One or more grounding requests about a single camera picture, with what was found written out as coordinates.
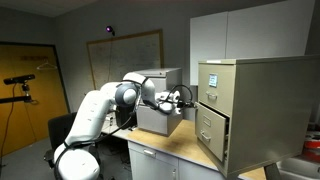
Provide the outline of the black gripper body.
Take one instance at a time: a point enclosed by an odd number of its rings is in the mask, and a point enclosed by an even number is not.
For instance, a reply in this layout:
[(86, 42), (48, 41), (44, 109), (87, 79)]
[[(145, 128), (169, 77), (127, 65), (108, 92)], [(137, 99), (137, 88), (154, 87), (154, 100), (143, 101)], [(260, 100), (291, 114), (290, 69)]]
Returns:
[(179, 100), (177, 103), (177, 107), (180, 109), (195, 108), (195, 104), (193, 102), (184, 102), (182, 100)]

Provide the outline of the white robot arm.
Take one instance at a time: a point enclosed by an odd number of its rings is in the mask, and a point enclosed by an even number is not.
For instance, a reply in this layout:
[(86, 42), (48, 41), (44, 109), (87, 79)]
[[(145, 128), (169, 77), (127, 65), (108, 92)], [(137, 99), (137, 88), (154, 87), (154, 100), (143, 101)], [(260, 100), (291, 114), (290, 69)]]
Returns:
[(127, 73), (120, 82), (108, 82), (99, 90), (90, 91), (83, 99), (71, 130), (54, 151), (56, 180), (98, 180), (100, 165), (89, 152), (89, 146), (107, 136), (100, 136), (105, 118), (117, 107), (134, 107), (142, 101), (162, 115), (178, 115), (185, 108), (194, 108), (193, 97), (184, 102), (175, 85), (157, 93), (154, 83), (136, 72)]

